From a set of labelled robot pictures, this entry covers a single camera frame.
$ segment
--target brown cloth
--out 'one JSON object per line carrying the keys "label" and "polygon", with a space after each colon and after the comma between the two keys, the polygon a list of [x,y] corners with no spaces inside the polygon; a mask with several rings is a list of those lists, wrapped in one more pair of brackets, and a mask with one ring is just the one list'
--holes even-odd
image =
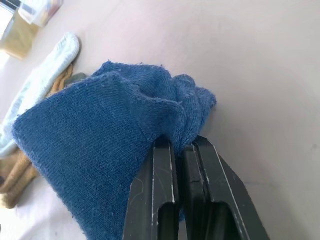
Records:
{"label": "brown cloth", "polygon": [[[47,97],[64,89],[65,81],[72,75],[73,65],[55,80]],[[17,148],[10,156],[0,159],[0,207],[14,208],[28,184],[38,176],[28,157]]]}

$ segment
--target white table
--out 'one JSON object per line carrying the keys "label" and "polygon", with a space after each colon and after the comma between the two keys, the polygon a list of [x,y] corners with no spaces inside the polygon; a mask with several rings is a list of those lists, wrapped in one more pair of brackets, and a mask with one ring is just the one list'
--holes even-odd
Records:
{"label": "white table", "polygon": [[[0,118],[65,32],[82,42],[75,73],[91,74],[107,60],[163,64],[216,94],[203,135],[244,181],[270,238],[319,239],[319,1],[64,2],[28,57],[0,70]],[[81,239],[41,178],[0,220],[1,240],[8,225],[16,229],[11,239]]]}

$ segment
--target clear plastic container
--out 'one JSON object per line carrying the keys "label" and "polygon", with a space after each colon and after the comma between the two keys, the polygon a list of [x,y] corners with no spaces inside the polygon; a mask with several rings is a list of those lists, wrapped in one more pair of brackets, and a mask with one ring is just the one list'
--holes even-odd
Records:
{"label": "clear plastic container", "polygon": [[29,24],[44,27],[63,4],[63,0],[23,0],[19,15]]}

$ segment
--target white sock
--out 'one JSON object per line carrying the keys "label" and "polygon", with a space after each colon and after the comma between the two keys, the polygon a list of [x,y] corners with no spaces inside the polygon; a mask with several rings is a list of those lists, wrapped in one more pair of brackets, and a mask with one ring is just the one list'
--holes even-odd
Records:
{"label": "white sock", "polygon": [[32,70],[11,103],[0,127],[0,157],[11,154],[16,148],[11,130],[17,117],[46,97],[56,78],[76,58],[79,49],[80,43],[77,36],[68,32],[56,44],[43,63]]}

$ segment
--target blue knit fabric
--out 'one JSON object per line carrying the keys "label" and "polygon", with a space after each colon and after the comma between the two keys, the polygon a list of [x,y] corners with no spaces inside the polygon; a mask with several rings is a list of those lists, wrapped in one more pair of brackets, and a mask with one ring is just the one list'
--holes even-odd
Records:
{"label": "blue knit fabric", "polygon": [[152,142],[164,134],[180,152],[215,103],[187,75],[108,61],[21,115],[12,134],[89,240],[121,240],[130,184]]}

